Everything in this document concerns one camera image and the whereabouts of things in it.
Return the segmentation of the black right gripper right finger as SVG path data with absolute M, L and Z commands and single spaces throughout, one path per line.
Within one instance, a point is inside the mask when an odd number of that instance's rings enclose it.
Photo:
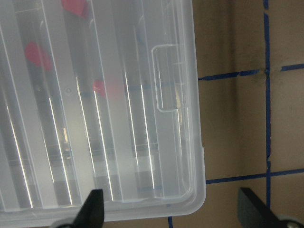
M 291 217 L 278 217 L 250 189 L 238 190 L 237 217 L 243 228 L 302 228 L 304 224 Z

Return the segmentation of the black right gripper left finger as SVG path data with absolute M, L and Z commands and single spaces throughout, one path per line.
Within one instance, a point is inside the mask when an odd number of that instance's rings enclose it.
M 51 224 L 52 228 L 102 228 L 105 219 L 102 189 L 91 190 L 75 218 L 65 218 Z

